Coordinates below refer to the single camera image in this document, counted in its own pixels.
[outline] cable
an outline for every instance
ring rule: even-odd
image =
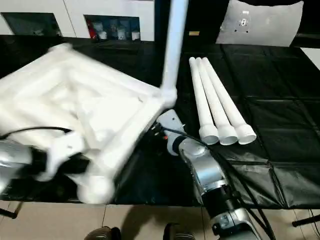
[[[26,127],[26,128],[21,128],[18,130],[10,131],[2,136],[0,136],[0,140],[8,138],[11,134],[16,134],[20,132],[25,132],[25,131],[32,131],[32,130],[60,130],[63,131],[65,134],[71,132],[71,129],[64,128],[64,127],[59,127],[59,126],[33,126],[33,127]]]
[[[262,227],[262,229],[265,231],[265,233],[268,235],[268,237],[271,239],[271,240],[276,240],[276,236],[274,234],[274,231],[272,230],[272,227],[266,217],[266,215],[264,214],[263,210],[259,207],[258,205],[258,202],[257,200],[255,199],[254,195],[252,194],[251,190],[249,189],[249,187],[247,186],[247,184],[245,183],[245,181],[243,180],[242,176],[238,173],[238,171],[234,168],[234,166],[232,166],[232,164],[228,161],[225,161],[223,160],[223,158],[221,158],[221,156],[219,154],[216,154],[215,151],[211,148],[210,145],[206,144],[205,142],[203,142],[202,140],[192,136],[192,135],[189,135],[185,132],[182,132],[182,131],[178,131],[178,130],[174,130],[174,129],[170,129],[170,128],[167,128],[167,127],[161,127],[162,130],[164,131],[169,131],[169,132],[172,132],[172,133],[176,133],[176,134],[180,134],[182,136],[185,136],[187,138],[190,138],[198,143],[200,143],[201,145],[207,147],[211,153],[214,155],[214,159],[222,166],[223,169],[225,169],[226,171],[229,169],[231,170],[234,175],[238,178],[238,180],[240,181],[241,185],[244,187],[245,191],[248,193],[250,199],[252,200],[254,206],[257,208],[262,220],[264,221],[264,224],[262,223],[262,221],[258,218],[258,216],[250,209],[247,211],[252,215],[252,217],[257,221],[257,223]],[[233,188],[234,188],[234,183],[233,183],[233,180],[231,179],[231,177],[229,176],[228,177],[229,179],[229,182],[233,185]]]
[[[315,215],[314,215],[314,212],[312,211],[312,209],[308,209],[309,217],[311,218],[310,212],[311,212],[311,214],[312,214],[312,217],[314,218]],[[319,232],[318,226],[317,226],[316,222],[313,222],[313,224],[314,224],[314,226],[311,224],[312,229],[313,229],[316,237],[317,237],[318,239],[320,239],[320,232]]]

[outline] pipe end cap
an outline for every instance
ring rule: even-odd
[[[252,143],[257,138],[256,133],[254,132],[252,127],[248,124],[244,124],[236,127],[235,131],[238,135],[239,144],[241,145]]]
[[[233,126],[221,126],[218,128],[220,144],[227,146],[234,144],[238,141],[236,130]]]
[[[216,144],[219,141],[218,130],[213,124],[207,124],[199,129],[201,140],[208,145]]]
[[[196,63],[196,59],[192,56],[189,58],[189,63]]]

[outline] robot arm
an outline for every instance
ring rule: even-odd
[[[183,131],[174,110],[157,120],[163,127]],[[215,235],[222,240],[262,240],[248,212],[234,197],[223,170],[209,149],[193,139],[165,131],[168,150],[188,165],[198,201],[206,208]]]

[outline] tiled floor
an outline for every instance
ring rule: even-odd
[[[17,202],[0,201],[14,211]],[[264,210],[278,240],[317,240],[314,225],[292,227],[308,210]],[[0,240],[82,240],[101,226],[119,227],[124,240],[161,240],[167,223],[180,223],[197,240],[216,240],[207,212],[200,207],[24,203],[17,219],[0,218]]]

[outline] table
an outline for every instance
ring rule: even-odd
[[[159,86],[164,48],[152,42],[34,36],[0,36],[0,77],[70,42],[89,57],[148,84]],[[208,57],[245,120],[257,133],[248,145],[214,149],[246,179],[261,208],[320,208],[320,71],[299,48],[248,45],[188,45],[182,50],[174,109],[187,133],[198,136],[199,121],[190,57]],[[1,199],[79,202],[76,185],[64,173],[82,168],[69,162],[49,182],[13,180]],[[167,153],[166,142],[146,134],[117,178],[114,204],[198,206],[190,171]],[[236,187],[246,203],[251,200]]]

